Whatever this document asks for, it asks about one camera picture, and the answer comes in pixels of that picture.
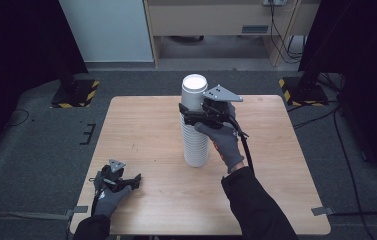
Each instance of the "power strip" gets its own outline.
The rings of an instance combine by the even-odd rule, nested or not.
[[[263,0],[263,5],[265,6],[284,6],[287,5],[287,0]]]

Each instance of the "gray carpet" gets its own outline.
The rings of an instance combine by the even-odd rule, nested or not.
[[[89,167],[110,100],[123,95],[180,95],[182,79],[192,73],[205,76],[237,94],[277,94],[278,80],[295,72],[204,71],[92,72],[100,81],[89,107],[53,109],[50,101],[58,81],[24,93],[0,136],[0,211],[64,214],[73,208]],[[334,93],[325,89],[330,99]],[[326,107],[303,107],[289,113],[293,124],[322,116]],[[337,123],[351,162],[362,208],[377,211],[377,163],[364,162],[346,120]],[[84,132],[96,124],[88,145]],[[357,204],[346,160],[332,115],[296,130],[324,206],[337,212],[355,212]],[[301,239],[370,239],[359,217],[329,217],[328,236]],[[366,222],[377,239],[377,216]],[[64,239],[67,222],[58,220],[0,219],[0,239]]]

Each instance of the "black curtain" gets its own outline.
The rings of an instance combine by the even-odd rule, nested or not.
[[[343,112],[377,162],[377,1],[322,0],[299,70],[345,76]]]
[[[58,69],[88,72],[58,0],[0,0],[0,132],[19,96]]]

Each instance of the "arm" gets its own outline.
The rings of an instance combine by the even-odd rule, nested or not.
[[[235,119],[235,108],[230,105]],[[195,129],[207,135],[228,167],[230,175],[222,179],[222,187],[238,220],[243,237],[250,239],[291,240],[297,236],[278,204],[263,189],[238,149],[235,129],[223,126],[212,129],[196,123]]]
[[[79,223],[74,240],[104,240],[110,234],[110,219],[104,215],[93,215]]]
[[[249,168],[234,169],[228,177],[222,179],[222,187],[245,240],[297,239],[278,204],[267,194]]]
[[[101,190],[94,214],[79,223],[74,240],[104,240],[110,234],[110,216],[131,191],[131,186],[126,186],[119,192],[112,192],[108,188]]]

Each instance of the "white paper cup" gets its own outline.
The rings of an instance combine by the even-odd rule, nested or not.
[[[190,111],[203,111],[201,103],[203,92],[207,90],[207,80],[198,74],[191,74],[182,81],[181,103]],[[197,132],[194,126],[185,125],[181,114],[182,139],[184,143],[185,162],[191,167],[206,164],[209,155],[209,138]]]

